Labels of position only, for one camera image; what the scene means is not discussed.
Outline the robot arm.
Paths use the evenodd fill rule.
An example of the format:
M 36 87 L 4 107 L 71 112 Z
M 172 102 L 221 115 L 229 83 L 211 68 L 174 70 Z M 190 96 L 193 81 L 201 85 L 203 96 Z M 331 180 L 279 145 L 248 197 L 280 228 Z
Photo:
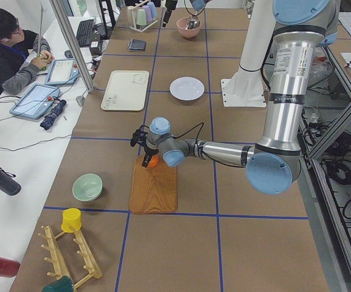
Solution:
M 184 1 L 184 6 L 187 10 L 187 12 L 192 15 L 192 16 L 198 16 L 200 13 L 203 12 L 203 10 L 205 9 L 206 5 L 208 2 L 210 2 L 210 0 L 189 0 L 194 12 L 191 12 L 185 4 Z

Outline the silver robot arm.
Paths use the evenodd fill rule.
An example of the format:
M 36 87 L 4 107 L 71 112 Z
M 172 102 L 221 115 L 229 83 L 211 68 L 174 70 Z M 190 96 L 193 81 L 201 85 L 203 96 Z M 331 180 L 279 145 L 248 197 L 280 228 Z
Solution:
M 253 146 L 181 139 L 156 117 L 137 129 L 131 145 L 144 148 L 142 165 L 159 154 L 176 167 L 188 156 L 243 167 L 259 192 L 286 191 L 301 170 L 299 120 L 316 47 L 335 41 L 339 1 L 256 1 L 238 71 L 222 81 L 226 106 L 265 106 L 263 135 Z

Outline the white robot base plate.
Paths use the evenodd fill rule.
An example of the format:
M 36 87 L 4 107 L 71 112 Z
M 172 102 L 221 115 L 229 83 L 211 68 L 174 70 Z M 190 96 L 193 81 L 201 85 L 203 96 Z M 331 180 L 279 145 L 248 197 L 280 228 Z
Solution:
M 221 93 L 224 107 L 266 107 L 261 78 L 221 79 Z

